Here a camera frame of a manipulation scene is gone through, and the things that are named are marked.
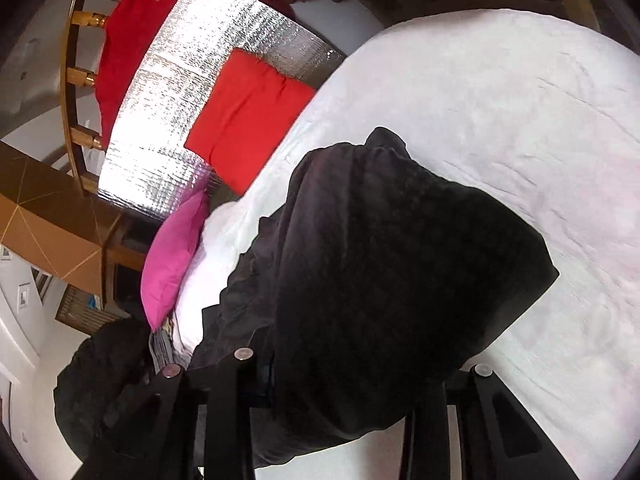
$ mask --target electrical outlet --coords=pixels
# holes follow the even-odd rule
[[[24,310],[29,306],[29,283],[18,287],[18,311]]]

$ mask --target red folded cloth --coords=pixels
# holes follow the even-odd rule
[[[106,39],[95,83],[102,116],[102,144],[107,146],[120,105],[146,51],[178,0],[121,0],[107,20]],[[284,0],[260,0],[294,19]]]
[[[235,48],[184,147],[242,195],[315,92]]]

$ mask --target white tablecloth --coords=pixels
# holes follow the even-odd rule
[[[186,347],[202,338],[200,309],[218,302],[305,153],[362,143],[376,126],[395,131],[425,168],[485,190],[544,235],[560,278],[478,360],[582,480],[613,478],[640,438],[640,59],[570,22],[456,12],[397,25],[349,57],[247,194],[207,221],[176,313]],[[313,460],[258,476],[371,478],[366,465],[318,476]]]

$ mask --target wooden chair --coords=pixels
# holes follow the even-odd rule
[[[85,0],[72,0],[66,24],[60,69],[60,107],[65,133],[66,152],[73,178],[80,192],[97,193],[98,176],[89,172],[84,163],[83,148],[103,150],[100,134],[78,124],[76,89],[93,87],[97,74],[76,66],[80,27],[104,28],[108,16],[83,10]]]

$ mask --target foil insulation mat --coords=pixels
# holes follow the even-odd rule
[[[178,0],[120,107],[100,173],[100,197],[163,220],[194,189],[219,184],[184,143],[233,47],[315,88],[344,60],[257,0]]]

